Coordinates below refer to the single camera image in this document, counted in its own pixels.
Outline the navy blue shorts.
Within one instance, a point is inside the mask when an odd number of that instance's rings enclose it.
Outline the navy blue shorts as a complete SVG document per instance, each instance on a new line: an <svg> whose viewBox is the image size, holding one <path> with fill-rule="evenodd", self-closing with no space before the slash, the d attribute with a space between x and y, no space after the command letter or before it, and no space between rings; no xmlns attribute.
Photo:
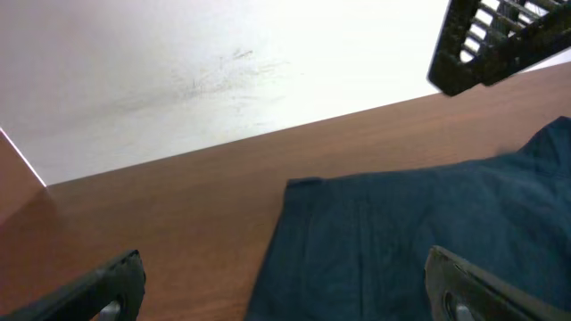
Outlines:
<svg viewBox="0 0 571 321"><path fill-rule="evenodd" d="M497 157L290 181L245 316L427 320L436 245L569 309L569 118Z"/></svg>

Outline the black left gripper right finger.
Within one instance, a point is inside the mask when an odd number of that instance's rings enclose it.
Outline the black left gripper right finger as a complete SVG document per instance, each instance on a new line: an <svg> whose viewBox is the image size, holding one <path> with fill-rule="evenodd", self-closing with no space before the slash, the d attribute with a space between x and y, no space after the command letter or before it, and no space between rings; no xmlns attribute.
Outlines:
<svg viewBox="0 0 571 321"><path fill-rule="evenodd" d="M430 249L425 287L434 320L570 321L558 309L441 246Z"/></svg>

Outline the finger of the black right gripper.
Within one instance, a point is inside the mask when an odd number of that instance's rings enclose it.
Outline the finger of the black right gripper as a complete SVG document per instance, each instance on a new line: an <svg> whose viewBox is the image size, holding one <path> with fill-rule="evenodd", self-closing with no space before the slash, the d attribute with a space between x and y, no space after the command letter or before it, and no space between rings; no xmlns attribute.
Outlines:
<svg viewBox="0 0 571 321"><path fill-rule="evenodd" d="M448 96L492 86L570 47L568 1L451 0L428 80Z"/></svg>

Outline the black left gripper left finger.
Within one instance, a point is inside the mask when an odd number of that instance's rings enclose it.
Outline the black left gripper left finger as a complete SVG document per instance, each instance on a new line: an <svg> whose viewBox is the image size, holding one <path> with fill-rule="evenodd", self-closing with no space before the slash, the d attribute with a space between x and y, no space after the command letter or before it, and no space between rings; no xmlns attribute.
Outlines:
<svg viewBox="0 0 571 321"><path fill-rule="evenodd" d="M39 300L1 316L2 321L137 319L145 296L145 269L130 250Z"/></svg>

